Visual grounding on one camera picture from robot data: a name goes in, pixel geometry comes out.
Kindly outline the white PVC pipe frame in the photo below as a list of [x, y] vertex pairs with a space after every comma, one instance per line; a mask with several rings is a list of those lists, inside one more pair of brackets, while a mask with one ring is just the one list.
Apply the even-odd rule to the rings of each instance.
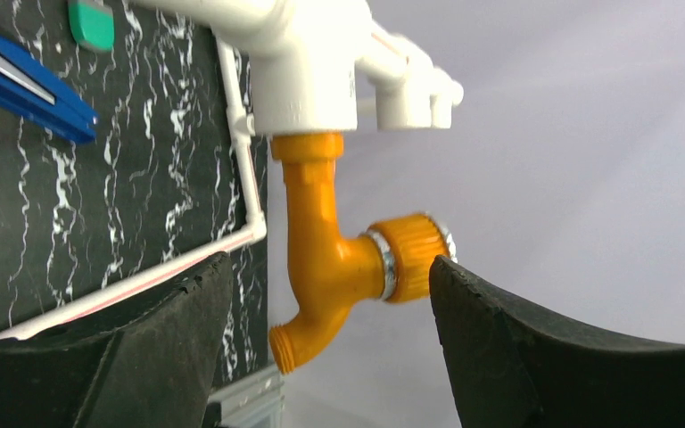
[[463, 87], [417, 45], [376, 23], [364, 1], [154, 1], [211, 28], [223, 71], [234, 50], [252, 64], [252, 113], [227, 109], [245, 191], [246, 225], [239, 231], [0, 332], [25, 340], [106, 309], [169, 280], [220, 251], [256, 243], [267, 232], [249, 143], [253, 133], [300, 136], [358, 126], [357, 71], [376, 87], [382, 130], [448, 129]]

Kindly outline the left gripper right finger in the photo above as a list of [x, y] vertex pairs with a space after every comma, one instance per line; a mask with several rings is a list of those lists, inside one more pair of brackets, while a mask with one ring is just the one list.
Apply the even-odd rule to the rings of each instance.
[[431, 304], [465, 427], [685, 427], [685, 345], [566, 317], [437, 257]]

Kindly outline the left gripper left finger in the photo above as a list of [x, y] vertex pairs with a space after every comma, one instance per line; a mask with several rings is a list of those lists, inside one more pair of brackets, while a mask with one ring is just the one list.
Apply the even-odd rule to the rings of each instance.
[[0, 340], [0, 427], [198, 427], [232, 300], [218, 253], [107, 309]]

